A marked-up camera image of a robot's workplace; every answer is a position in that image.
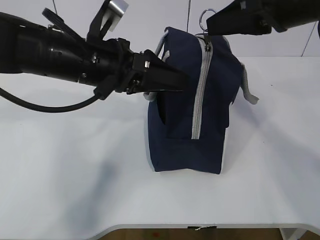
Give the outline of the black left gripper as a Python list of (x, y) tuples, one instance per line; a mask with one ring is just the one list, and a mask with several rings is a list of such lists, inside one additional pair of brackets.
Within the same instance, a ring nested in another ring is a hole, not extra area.
[(82, 61), (81, 84), (96, 87), (105, 100), (112, 92), (128, 95), (141, 92), (178, 92), (188, 85), (188, 75), (160, 60), (152, 51), (133, 52), (130, 42), (112, 38), (101, 42)]

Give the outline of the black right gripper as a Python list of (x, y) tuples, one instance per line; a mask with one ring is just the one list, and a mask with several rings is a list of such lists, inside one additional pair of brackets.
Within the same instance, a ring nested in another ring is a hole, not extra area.
[(318, 0), (234, 0), (206, 20), (210, 36), (268, 35), (320, 20)]

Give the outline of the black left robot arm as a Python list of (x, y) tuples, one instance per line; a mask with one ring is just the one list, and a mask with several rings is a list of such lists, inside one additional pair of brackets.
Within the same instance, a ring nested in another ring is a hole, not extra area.
[(123, 38), (104, 40), (105, 30), (93, 21), (86, 38), (80, 37), (49, 9), (45, 27), (23, 18), (0, 15), (0, 71), (34, 74), (94, 86), (106, 99), (112, 92), (178, 92), (188, 76), (163, 62), (151, 50), (133, 52)]

